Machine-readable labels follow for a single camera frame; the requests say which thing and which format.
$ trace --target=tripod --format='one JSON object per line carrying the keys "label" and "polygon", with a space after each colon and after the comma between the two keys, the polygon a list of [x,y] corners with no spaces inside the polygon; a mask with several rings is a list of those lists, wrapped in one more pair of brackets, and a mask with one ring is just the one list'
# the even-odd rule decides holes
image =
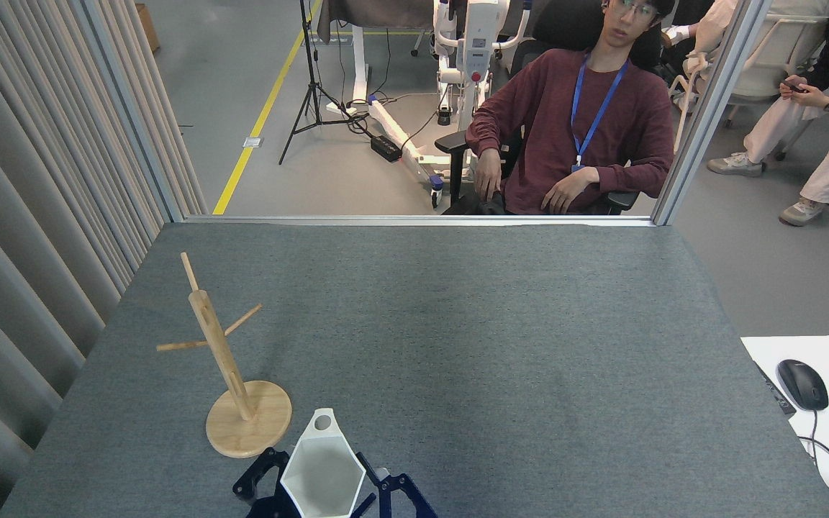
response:
{"label": "tripod", "polygon": [[[300,132],[312,129],[314,127],[322,127],[326,124],[347,124],[348,121],[323,121],[322,120],[322,109],[319,108],[319,94],[322,94],[329,101],[335,103],[335,106],[338,109],[341,109],[341,112],[345,117],[351,119],[351,115],[348,114],[346,111],[345,106],[337,99],[333,98],[329,95],[328,92],[322,88],[322,85],[319,84],[319,81],[315,79],[315,73],[312,71],[312,50],[310,50],[310,43],[309,43],[309,31],[312,29],[312,20],[306,18],[306,3],[304,0],[299,0],[299,10],[302,13],[302,35],[303,39],[306,43],[306,64],[309,66],[309,88],[306,90],[306,97],[303,99],[302,105],[299,106],[299,113],[296,114],[296,121],[293,122],[293,129],[290,130],[290,137],[286,139],[286,145],[284,145],[284,151],[280,154],[280,161],[277,162],[277,165],[283,165],[284,157],[286,157],[286,150],[290,147],[290,141],[293,140],[293,135],[299,135]],[[299,119],[302,118],[303,112],[308,112],[309,108],[312,108],[313,114],[315,114],[315,122],[311,124],[305,125],[305,127],[297,129],[296,127],[299,126]]]}

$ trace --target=chair armrest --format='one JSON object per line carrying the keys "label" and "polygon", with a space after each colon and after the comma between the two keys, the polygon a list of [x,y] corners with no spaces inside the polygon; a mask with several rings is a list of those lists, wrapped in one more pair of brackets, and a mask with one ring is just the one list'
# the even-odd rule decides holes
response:
{"label": "chair armrest", "polygon": [[452,132],[435,140],[434,145],[437,145],[438,150],[450,153],[450,204],[454,204],[460,199],[460,189],[463,185],[463,159],[469,148],[466,144],[466,132]]}
{"label": "chair armrest", "polygon": [[632,205],[638,200],[638,192],[624,193],[624,191],[611,191],[606,194],[606,204],[610,208],[609,214],[615,216],[624,210],[632,209]]}
{"label": "chair armrest", "polygon": [[434,145],[444,153],[454,154],[465,151],[469,148],[469,145],[466,144],[466,130],[452,132],[446,135],[446,137],[438,138],[434,141]]}

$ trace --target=wooden stand base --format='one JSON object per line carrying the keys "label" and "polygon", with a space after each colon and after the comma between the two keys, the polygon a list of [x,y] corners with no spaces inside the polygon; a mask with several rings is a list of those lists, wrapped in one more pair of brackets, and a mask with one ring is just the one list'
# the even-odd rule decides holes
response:
{"label": "wooden stand base", "polygon": [[207,439],[227,457],[243,459],[259,455],[283,438],[293,416],[290,396],[270,381],[246,381],[248,402],[254,419],[241,419],[230,391],[223,393],[207,416]]}

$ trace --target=black adapter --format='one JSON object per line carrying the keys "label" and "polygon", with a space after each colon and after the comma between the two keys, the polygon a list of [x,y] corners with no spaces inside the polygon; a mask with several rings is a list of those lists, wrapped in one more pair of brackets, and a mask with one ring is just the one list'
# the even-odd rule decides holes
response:
{"label": "black adapter", "polygon": [[402,150],[399,150],[398,145],[389,140],[385,135],[379,137],[371,137],[369,139],[369,147],[376,151],[379,156],[386,158],[386,161],[394,162],[402,157]]}

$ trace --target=glasses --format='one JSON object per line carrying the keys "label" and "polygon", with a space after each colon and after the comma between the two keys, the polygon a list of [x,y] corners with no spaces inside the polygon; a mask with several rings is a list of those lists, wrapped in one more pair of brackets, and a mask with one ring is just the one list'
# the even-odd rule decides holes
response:
{"label": "glasses", "polygon": [[613,6],[619,13],[619,16],[625,16],[629,11],[635,10],[635,17],[651,17],[658,16],[658,10],[652,4],[635,4],[632,0],[613,0]]}

